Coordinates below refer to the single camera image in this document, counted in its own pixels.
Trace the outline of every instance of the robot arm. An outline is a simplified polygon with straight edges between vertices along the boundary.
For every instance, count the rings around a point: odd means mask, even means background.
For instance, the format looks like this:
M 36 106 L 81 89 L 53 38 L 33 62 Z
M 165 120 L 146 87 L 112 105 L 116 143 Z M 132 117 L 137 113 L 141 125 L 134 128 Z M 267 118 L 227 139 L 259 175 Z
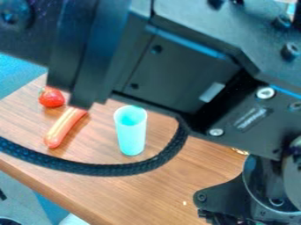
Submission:
M 270 0 L 3 0 L 0 50 L 49 67 L 72 105 L 118 99 L 176 117 L 181 144 L 185 128 L 247 149 L 241 176 L 195 195 L 200 215 L 296 224 L 299 11 L 291 21 Z M 217 204 L 236 190 L 233 211 Z

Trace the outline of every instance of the strawberry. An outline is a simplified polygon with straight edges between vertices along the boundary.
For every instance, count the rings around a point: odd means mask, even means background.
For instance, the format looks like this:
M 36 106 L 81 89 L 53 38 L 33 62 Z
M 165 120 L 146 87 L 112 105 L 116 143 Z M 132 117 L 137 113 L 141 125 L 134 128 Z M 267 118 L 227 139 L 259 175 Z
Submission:
M 46 86 L 40 91 L 39 102 L 45 107 L 59 107 L 65 103 L 65 98 L 59 90 Z

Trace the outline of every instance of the light blue cup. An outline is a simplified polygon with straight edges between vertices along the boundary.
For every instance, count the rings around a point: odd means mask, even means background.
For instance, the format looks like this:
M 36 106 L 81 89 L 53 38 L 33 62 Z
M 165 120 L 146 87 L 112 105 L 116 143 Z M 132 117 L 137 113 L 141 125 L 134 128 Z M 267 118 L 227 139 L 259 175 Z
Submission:
M 123 106 L 114 113 L 114 120 L 121 152 L 127 156 L 143 152 L 147 112 L 140 107 Z

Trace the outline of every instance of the wood grain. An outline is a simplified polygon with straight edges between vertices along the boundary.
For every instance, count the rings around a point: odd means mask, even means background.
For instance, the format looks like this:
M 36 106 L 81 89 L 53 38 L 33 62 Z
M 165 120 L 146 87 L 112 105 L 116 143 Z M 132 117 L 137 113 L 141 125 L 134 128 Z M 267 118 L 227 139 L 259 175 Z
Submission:
M 145 151 L 126 157 L 119 151 L 113 100 L 91 109 L 59 149 L 47 149 L 43 135 L 66 110 L 38 104 L 45 76 L 0 102 L 0 135 L 51 156 L 87 163 L 128 163 L 157 154 L 177 127 L 174 119 L 149 112 Z M 0 154 L 0 169 L 70 210 L 90 224 L 206 224 L 197 218 L 193 194 L 235 178 L 244 157 L 229 148 L 190 137 L 167 165 L 138 176 L 95 178 L 52 171 Z

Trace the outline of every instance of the bolt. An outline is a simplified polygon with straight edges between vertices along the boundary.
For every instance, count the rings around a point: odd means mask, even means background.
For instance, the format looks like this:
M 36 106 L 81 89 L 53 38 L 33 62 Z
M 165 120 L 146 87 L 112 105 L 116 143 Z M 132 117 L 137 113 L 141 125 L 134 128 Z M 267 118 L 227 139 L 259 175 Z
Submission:
M 208 0 L 208 4 L 215 10 L 219 10 L 226 0 Z
M 274 95 L 275 95 L 275 90 L 272 89 L 271 87 L 261 88 L 256 93 L 256 97 L 260 98 L 260 99 L 263 99 L 263 100 L 270 99 Z
M 291 62 L 298 56 L 300 56 L 300 52 L 294 43 L 287 43 L 283 46 L 283 49 L 281 50 L 281 55 L 284 60 L 286 60 L 287 62 Z
M 207 200 L 207 196 L 206 196 L 206 194 L 200 193 L 200 194 L 197 196 L 197 199 L 198 199 L 200 202 L 205 202 L 205 201 Z
M 224 134 L 224 130 L 221 128 L 210 129 L 209 134 L 214 137 L 219 137 Z
M 156 45 L 151 49 L 152 54 L 160 54 L 163 51 L 163 48 L 160 45 Z
M 291 26 L 290 18 L 286 15 L 280 15 L 273 21 L 273 26 L 279 30 L 289 29 Z

